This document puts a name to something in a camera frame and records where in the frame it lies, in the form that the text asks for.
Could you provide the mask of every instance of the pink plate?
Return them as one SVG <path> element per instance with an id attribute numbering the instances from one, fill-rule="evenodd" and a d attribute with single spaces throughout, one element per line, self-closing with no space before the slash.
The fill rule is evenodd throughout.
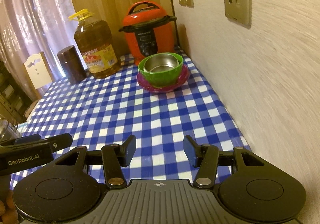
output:
<path id="1" fill-rule="evenodd" d="M 189 69 L 187 66 L 184 64 L 182 66 L 181 74 L 177 79 L 176 84 L 166 86 L 166 87 L 161 87 L 161 88 L 156 88 L 153 87 L 144 77 L 143 75 L 138 72 L 137 74 L 137 82 L 138 84 L 142 87 L 142 89 L 151 92 L 151 93 L 167 93 L 167 92 L 172 92 L 173 90 L 177 89 L 180 87 L 182 84 L 184 84 L 190 76 Z"/>

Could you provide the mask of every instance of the brown thermos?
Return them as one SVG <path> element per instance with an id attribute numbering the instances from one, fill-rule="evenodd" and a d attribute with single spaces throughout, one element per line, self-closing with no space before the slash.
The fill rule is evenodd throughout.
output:
<path id="1" fill-rule="evenodd" d="M 68 46 L 62 49 L 57 56 L 71 84 L 79 83 L 86 78 L 85 70 L 75 46 Z"/>

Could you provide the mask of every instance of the white textured wall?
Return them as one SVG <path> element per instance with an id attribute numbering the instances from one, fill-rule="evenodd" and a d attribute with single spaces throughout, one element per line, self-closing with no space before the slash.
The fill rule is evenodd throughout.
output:
<path id="1" fill-rule="evenodd" d="M 173 0 L 182 46 L 255 153 L 306 188 L 304 224 L 320 223 L 320 0 L 252 0 L 250 29 L 223 0 Z"/>

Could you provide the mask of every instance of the white chair back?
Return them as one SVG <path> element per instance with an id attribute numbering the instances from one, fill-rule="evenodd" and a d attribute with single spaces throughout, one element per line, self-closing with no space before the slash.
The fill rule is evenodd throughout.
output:
<path id="1" fill-rule="evenodd" d="M 29 56 L 24 66 L 35 89 L 41 88 L 54 81 L 43 52 Z"/>

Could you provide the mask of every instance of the stainless steel bowl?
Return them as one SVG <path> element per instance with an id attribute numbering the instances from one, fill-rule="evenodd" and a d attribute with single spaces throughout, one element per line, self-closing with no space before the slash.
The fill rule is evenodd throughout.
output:
<path id="1" fill-rule="evenodd" d="M 163 72 L 169 71 L 179 66 L 178 60 L 171 54 L 159 53 L 151 56 L 143 66 L 145 72 Z"/>

